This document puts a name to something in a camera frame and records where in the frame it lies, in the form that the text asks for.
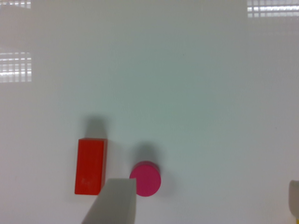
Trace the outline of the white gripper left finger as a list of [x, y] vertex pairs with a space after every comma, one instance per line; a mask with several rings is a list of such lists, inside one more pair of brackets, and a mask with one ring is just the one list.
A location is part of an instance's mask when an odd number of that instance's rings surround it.
[[136, 180], [111, 178], [81, 224], [135, 224]]

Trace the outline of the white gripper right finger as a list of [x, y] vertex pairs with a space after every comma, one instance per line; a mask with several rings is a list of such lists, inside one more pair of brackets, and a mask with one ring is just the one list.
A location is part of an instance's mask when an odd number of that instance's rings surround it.
[[299, 181], [292, 180], [289, 184], [289, 208], [294, 217], [299, 217]]

